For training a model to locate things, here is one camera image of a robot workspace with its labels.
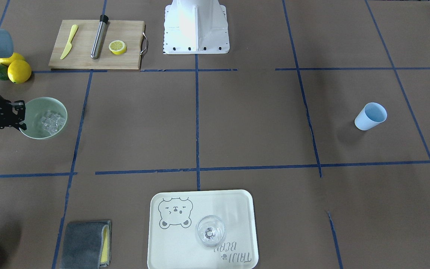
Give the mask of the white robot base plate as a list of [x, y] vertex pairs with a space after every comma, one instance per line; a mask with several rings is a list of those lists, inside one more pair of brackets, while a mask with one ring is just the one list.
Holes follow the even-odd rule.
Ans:
[[229, 53], [227, 9], [218, 0], [173, 0], [164, 15], [164, 54]]

